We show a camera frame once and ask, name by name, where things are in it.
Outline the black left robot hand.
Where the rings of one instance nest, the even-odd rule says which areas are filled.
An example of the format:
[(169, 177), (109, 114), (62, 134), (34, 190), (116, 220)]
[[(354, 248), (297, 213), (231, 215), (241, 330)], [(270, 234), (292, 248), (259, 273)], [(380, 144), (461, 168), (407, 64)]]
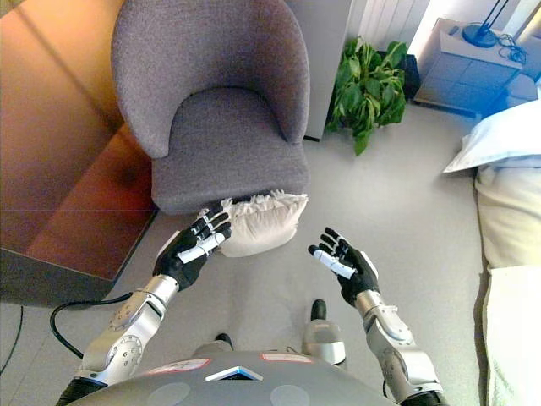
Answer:
[(208, 257), (232, 235), (229, 214), (221, 207), (205, 209), (203, 215), (177, 231), (157, 255), (154, 276), (175, 280), (178, 292), (192, 286)]

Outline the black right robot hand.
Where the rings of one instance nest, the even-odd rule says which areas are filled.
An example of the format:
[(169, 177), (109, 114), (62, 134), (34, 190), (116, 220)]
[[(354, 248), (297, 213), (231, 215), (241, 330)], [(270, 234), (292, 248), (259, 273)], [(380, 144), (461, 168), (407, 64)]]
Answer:
[(320, 243), (310, 245), (308, 251), (336, 275), (349, 305), (355, 306), (357, 296), (364, 291), (380, 292), (378, 272), (371, 260), (334, 229), (325, 227)]

